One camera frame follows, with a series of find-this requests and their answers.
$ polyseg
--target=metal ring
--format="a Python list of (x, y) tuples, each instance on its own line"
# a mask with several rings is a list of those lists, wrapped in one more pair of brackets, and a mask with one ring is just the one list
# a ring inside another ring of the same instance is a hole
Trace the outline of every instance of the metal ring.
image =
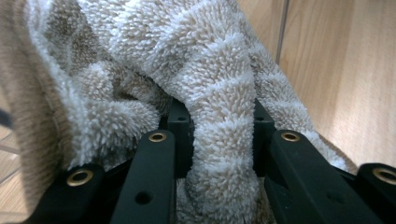
[[(84, 174), (85, 177), (82, 179), (75, 179), (77, 175)], [(93, 172), (86, 169), (76, 170), (73, 174), (67, 177), (67, 185), (70, 187), (77, 187), (88, 183), (93, 177)]]
[(152, 133), (149, 138), (151, 142), (161, 142), (166, 139), (166, 134), (164, 133)]
[(295, 133), (282, 133), (280, 136), (288, 142), (300, 141), (300, 136)]
[[(385, 169), (382, 167), (377, 167), (377, 168), (374, 168), (373, 174), (375, 175), (375, 177), (377, 177), (378, 179), (380, 179), (388, 184), (396, 185), (396, 173), (391, 170), (388, 170), (388, 169)], [(394, 179), (388, 178), (388, 177), (384, 176), (383, 174), (391, 175), (394, 177)]]

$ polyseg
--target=wooden floor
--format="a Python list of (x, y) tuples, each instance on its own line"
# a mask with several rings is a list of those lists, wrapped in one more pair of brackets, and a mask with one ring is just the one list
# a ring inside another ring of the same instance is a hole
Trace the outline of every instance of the wooden floor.
[[(396, 166), (396, 1), (290, 1), (281, 51), (287, 0), (237, 1), (319, 133), (358, 165)], [(0, 223), (27, 216), (18, 153), (0, 126)]]

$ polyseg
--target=fluffy fabric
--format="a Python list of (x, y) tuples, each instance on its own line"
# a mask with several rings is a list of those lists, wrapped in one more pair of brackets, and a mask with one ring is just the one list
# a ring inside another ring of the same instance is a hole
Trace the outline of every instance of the fluffy fabric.
[[(131, 158), (171, 97), (195, 123), (193, 166), (177, 181), (180, 223), (272, 221), (263, 180), (252, 170), (255, 98), (278, 129), (305, 134), (346, 169), (233, 0), (27, 0), (24, 18), (63, 106), (52, 109), (67, 120), (53, 120), (69, 136), (58, 138), (70, 142), (52, 149), (62, 159), (50, 178), (58, 167), (95, 162), (109, 169)], [(33, 173), (23, 171), (28, 181)], [(40, 181), (28, 182), (38, 189), (27, 194), (31, 201), (50, 183)]]

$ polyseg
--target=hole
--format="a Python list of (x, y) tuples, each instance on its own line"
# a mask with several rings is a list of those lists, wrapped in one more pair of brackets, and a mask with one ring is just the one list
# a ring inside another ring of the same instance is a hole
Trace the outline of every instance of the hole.
[(298, 142), (300, 140), (300, 136), (295, 133), (282, 133), (280, 136), (289, 142)]
[(151, 200), (151, 194), (145, 191), (139, 192), (138, 194), (136, 194), (136, 197), (134, 197), (134, 201), (142, 205), (150, 203)]
[(151, 142), (161, 142), (163, 140), (165, 140), (166, 138), (166, 134), (164, 133), (153, 133), (152, 135), (149, 136), (149, 140)]
[(66, 183), (70, 187), (77, 187), (88, 183), (93, 177), (93, 172), (90, 170), (76, 170), (73, 174), (67, 177)]
[(327, 198), (332, 201), (333, 203), (340, 203), (343, 204), (344, 203), (344, 196), (336, 191), (329, 191), (326, 194)]
[(396, 173), (389, 169), (377, 167), (374, 168), (373, 174), (388, 184), (396, 185)]

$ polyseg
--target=towel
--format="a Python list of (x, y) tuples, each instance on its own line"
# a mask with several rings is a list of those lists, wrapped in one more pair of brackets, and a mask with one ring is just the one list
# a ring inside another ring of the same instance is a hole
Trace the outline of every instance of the towel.
[(0, 78), (30, 210), (62, 170), (132, 158), (172, 98), (195, 125), (193, 165), (177, 181), (179, 223), (274, 221), (252, 170), (255, 98), (278, 129), (304, 134), (347, 170), (234, 0), (4, 2)]

